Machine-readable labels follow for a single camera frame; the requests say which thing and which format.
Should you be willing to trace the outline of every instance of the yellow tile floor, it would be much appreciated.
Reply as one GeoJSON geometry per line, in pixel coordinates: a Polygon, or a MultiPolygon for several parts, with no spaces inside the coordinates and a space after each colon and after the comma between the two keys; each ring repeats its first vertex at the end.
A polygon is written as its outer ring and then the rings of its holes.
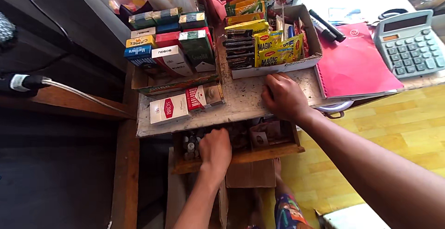
{"type": "MultiPolygon", "coordinates": [[[[345,112],[334,123],[445,177],[445,85],[411,90],[345,112]]],[[[364,203],[320,147],[303,131],[306,152],[281,158],[282,177],[304,216],[364,203]]],[[[264,220],[275,228],[274,190],[263,188],[264,220]]]]}

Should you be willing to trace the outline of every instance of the snack packet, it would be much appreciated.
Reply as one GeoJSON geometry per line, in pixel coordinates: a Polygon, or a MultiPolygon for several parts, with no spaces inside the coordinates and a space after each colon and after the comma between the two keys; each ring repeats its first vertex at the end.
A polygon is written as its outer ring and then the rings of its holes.
{"type": "Polygon", "coordinates": [[[283,31],[272,31],[255,34],[255,61],[259,59],[259,51],[274,48],[281,42],[283,31]]]}
{"type": "Polygon", "coordinates": [[[274,48],[259,52],[259,59],[255,62],[255,67],[281,65],[292,62],[294,50],[289,48],[274,48]]]}

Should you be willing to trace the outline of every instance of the green cigarette pack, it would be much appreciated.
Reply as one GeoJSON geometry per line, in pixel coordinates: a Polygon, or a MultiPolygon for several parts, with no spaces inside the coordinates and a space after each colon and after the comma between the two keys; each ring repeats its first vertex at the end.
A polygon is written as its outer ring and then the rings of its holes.
{"type": "Polygon", "coordinates": [[[183,30],[208,26],[207,18],[203,11],[183,13],[179,17],[179,24],[183,30]]]}
{"type": "Polygon", "coordinates": [[[153,11],[139,13],[128,17],[128,22],[136,29],[141,30],[148,27],[156,26],[153,19],[153,11]]]}
{"type": "Polygon", "coordinates": [[[181,32],[179,41],[197,72],[216,69],[215,58],[205,30],[181,32]]]}
{"type": "Polygon", "coordinates": [[[157,25],[177,23],[179,21],[179,12],[177,8],[155,11],[153,12],[153,19],[157,25]]]}

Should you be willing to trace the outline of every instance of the cigarette pack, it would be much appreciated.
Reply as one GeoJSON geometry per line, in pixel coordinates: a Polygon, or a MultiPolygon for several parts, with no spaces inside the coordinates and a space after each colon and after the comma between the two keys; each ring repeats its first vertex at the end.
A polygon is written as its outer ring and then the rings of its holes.
{"type": "Polygon", "coordinates": [[[206,109],[226,102],[219,82],[216,85],[206,84],[187,89],[186,99],[189,111],[206,109]]]}
{"type": "Polygon", "coordinates": [[[212,41],[212,34],[210,34],[209,27],[200,27],[200,28],[193,28],[193,29],[186,29],[184,32],[191,32],[191,31],[199,31],[204,30],[207,33],[207,38],[209,39],[210,47],[213,48],[213,41],[212,41]]]}
{"type": "Polygon", "coordinates": [[[179,17],[179,24],[182,29],[206,27],[206,15],[203,11],[184,13],[179,17]]]}
{"type": "Polygon", "coordinates": [[[190,117],[186,95],[181,94],[150,102],[150,124],[160,125],[190,117]]]}
{"type": "Polygon", "coordinates": [[[180,31],[181,27],[178,22],[159,25],[156,27],[156,34],[168,33],[168,32],[177,32],[180,31]]]}
{"type": "Polygon", "coordinates": [[[193,70],[178,45],[154,49],[152,57],[158,63],[162,61],[177,74],[182,76],[193,75],[193,70]]]}
{"type": "Polygon", "coordinates": [[[156,22],[153,20],[153,11],[139,13],[139,14],[130,16],[130,17],[128,17],[128,22],[136,30],[156,26],[156,22]]]}
{"type": "Polygon", "coordinates": [[[182,48],[181,43],[178,40],[179,33],[181,32],[168,32],[156,35],[156,45],[158,48],[173,45],[178,45],[180,48],[182,48]]]}
{"type": "Polygon", "coordinates": [[[147,36],[147,35],[153,35],[154,37],[156,37],[156,27],[149,27],[149,28],[145,28],[142,30],[138,30],[138,31],[132,31],[131,32],[131,38],[138,38],[138,37],[142,37],[142,36],[147,36]]]}
{"type": "Polygon", "coordinates": [[[151,45],[153,48],[157,48],[158,46],[156,45],[156,43],[154,42],[154,37],[153,35],[147,35],[147,36],[143,36],[143,37],[137,37],[134,39],[127,39],[126,42],[126,47],[130,48],[130,47],[134,47],[134,46],[140,46],[140,45],[145,45],[145,44],[149,44],[151,45]]]}
{"type": "Polygon", "coordinates": [[[161,10],[153,12],[153,20],[157,25],[177,23],[179,20],[178,9],[161,10]]]}
{"type": "Polygon", "coordinates": [[[157,75],[163,73],[162,67],[151,57],[151,45],[141,45],[125,49],[124,57],[144,69],[150,75],[157,75]]]}
{"type": "Polygon", "coordinates": [[[179,41],[197,72],[216,70],[206,31],[182,32],[179,34],[179,41]]]}

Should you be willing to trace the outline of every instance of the wooden drawer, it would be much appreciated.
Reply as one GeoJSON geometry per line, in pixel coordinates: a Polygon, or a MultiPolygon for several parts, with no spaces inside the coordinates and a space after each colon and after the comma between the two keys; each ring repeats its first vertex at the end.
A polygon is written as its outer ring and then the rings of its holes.
{"type": "MultiPolygon", "coordinates": [[[[234,150],[232,153],[231,164],[248,163],[305,152],[304,148],[300,145],[296,126],[290,123],[289,125],[292,128],[292,142],[279,143],[272,146],[259,148],[234,150]]],[[[200,158],[192,160],[184,159],[184,153],[186,150],[182,147],[182,135],[180,132],[173,134],[173,144],[175,148],[175,168],[173,169],[173,174],[184,174],[199,171],[202,164],[202,160],[200,158]]]]}

